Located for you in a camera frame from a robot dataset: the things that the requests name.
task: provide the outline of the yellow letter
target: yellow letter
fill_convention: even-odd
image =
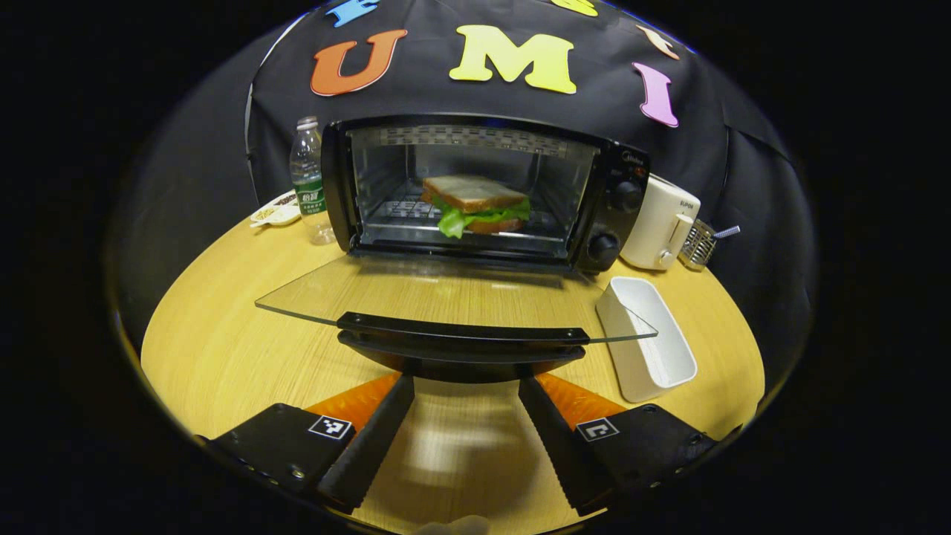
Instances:
[[[666,55],[672,57],[673,59],[679,60],[680,56],[675,54],[673,50],[670,49],[670,43],[668,43],[663,37],[660,36],[660,33],[657,33],[650,28],[644,28],[641,25],[637,25],[637,28],[643,31],[647,36],[648,40],[652,45],[657,47],[658,50],[664,52]]]
[[[597,16],[597,11],[594,10],[594,4],[588,0],[552,0],[552,3],[566,10],[577,11],[583,15],[590,17]]]
[[[492,78],[492,71],[485,67],[489,58],[506,82],[513,82],[531,63],[532,72],[525,76],[528,85],[568,94],[577,91],[568,75],[568,50],[574,48],[569,41],[538,33],[517,47],[495,26],[460,26],[456,31],[466,36],[466,45],[459,66],[449,71],[453,80]]]

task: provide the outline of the sandwich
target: sandwich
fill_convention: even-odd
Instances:
[[[524,193],[484,176],[449,174],[423,180],[420,200],[442,211],[439,231],[461,238],[462,230],[494,234],[519,230],[532,211]]]

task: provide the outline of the white plate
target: white plate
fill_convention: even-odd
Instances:
[[[297,193],[291,189],[255,210],[249,219],[254,223],[266,219],[268,225],[283,227],[294,223],[299,217],[301,207],[298,206]]]
[[[644,322],[657,329],[657,336],[652,338],[608,342],[624,399],[639,403],[696,377],[697,361],[687,339],[657,288],[649,281],[614,277],[595,308],[609,336],[632,329],[638,333],[650,332]]]

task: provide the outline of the lettuce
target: lettuce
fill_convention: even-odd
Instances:
[[[437,195],[432,195],[433,205],[442,211],[442,219],[439,220],[439,231],[449,238],[462,238],[462,230],[469,226],[473,221],[483,223],[497,223],[508,219],[529,220],[529,214],[532,207],[529,205],[529,199],[526,197],[521,203],[512,207],[492,208],[476,213],[462,213],[458,208],[454,208]]]

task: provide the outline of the bottle cap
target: bottle cap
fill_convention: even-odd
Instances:
[[[308,115],[298,121],[298,131],[312,129],[317,125],[317,117]]]

